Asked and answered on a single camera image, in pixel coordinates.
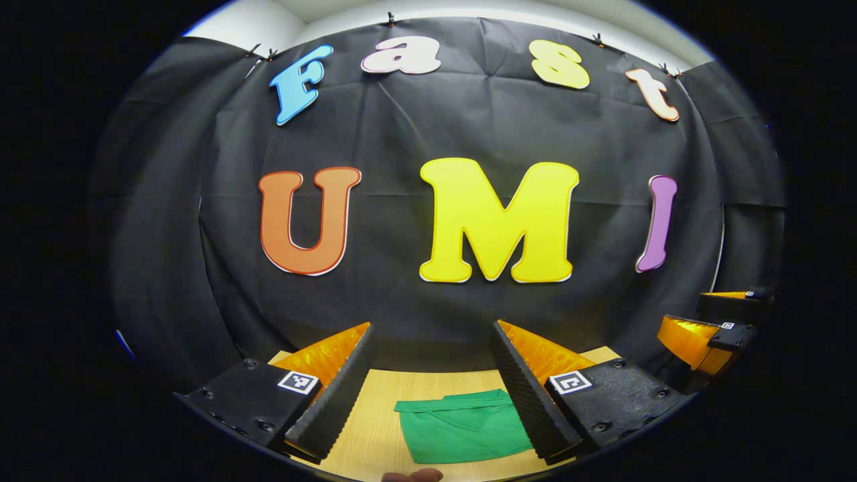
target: purple letter i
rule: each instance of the purple letter i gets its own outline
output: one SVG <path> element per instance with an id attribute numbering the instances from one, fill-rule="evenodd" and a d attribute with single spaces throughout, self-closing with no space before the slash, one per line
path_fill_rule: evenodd
<path id="1" fill-rule="evenodd" d="M 655 269 L 667 259 L 667 231 L 669 231 L 669 216 L 673 210 L 673 196 L 678 190 L 675 179 L 667 176 L 654 176 L 649 179 L 651 191 L 651 224 L 649 238 L 645 243 L 643 255 L 637 260 L 637 272 L 643 273 Z"/>

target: orange letter u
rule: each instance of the orange letter u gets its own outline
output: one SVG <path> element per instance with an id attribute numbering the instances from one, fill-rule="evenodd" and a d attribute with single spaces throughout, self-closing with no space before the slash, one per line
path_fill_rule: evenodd
<path id="1" fill-rule="evenodd" d="M 265 255 L 283 271 L 318 276 L 337 267 L 345 254 L 348 200 L 361 173 L 353 167 L 329 167 L 315 174 L 321 188 L 321 235 L 312 248 L 291 242 L 291 197 L 303 183 L 298 172 L 272 172 L 259 181 L 262 191 L 261 240 Z"/>

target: blue letter f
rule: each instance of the blue letter f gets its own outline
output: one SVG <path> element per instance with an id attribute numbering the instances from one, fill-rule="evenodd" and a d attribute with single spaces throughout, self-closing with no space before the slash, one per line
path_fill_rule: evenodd
<path id="1" fill-rule="evenodd" d="M 318 59 L 327 57 L 331 53 L 333 53 L 333 47 L 322 45 L 301 57 L 271 80 L 271 85 L 277 86 L 277 95 L 279 95 L 277 125 L 289 122 L 289 119 L 295 117 L 298 112 L 315 102 L 319 91 L 315 89 L 308 91 L 304 83 L 309 81 L 317 84 L 321 80 L 324 76 L 324 66 Z"/>

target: wooden table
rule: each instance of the wooden table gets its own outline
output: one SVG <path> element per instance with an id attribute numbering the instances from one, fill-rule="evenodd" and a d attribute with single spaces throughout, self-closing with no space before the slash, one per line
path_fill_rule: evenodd
<path id="1" fill-rule="evenodd" d="M 619 357 L 606 346 L 581 354 L 595 363 Z M 280 352 L 268 363 L 288 355 Z M 541 472 L 574 460 L 548 467 L 536 457 L 536 451 L 530 449 L 490 461 L 434 465 L 414 463 L 402 436 L 399 414 L 393 411 L 397 401 L 436 400 L 445 395 L 496 389 L 506 390 L 497 370 L 459 373 L 370 370 L 330 455 L 319 465 L 297 458 L 292 460 L 367 482 L 379 482 L 384 472 L 412 473 L 424 467 L 443 472 L 444 482 L 481 482 Z"/>

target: letter m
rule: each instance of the letter m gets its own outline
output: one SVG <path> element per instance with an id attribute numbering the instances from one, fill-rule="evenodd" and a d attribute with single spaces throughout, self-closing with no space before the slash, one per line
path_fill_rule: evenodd
<path id="1" fill-rule="evenodd" d="M 426 281 L 461 283 L 472 268 L 461 259 L 466 235 L 482 274 L 496 280 L 524 238 L 524 254 L 512 266 L 520 283 L 565 281 L 568 210 L 578 172 L 571 166 L 540 162 L 524 175 L 507 208 L 482 168 L 470 159 L 445 158 L 423 165 L 420 177 L 434 188 L 431 259 L 420 267 Z"/>

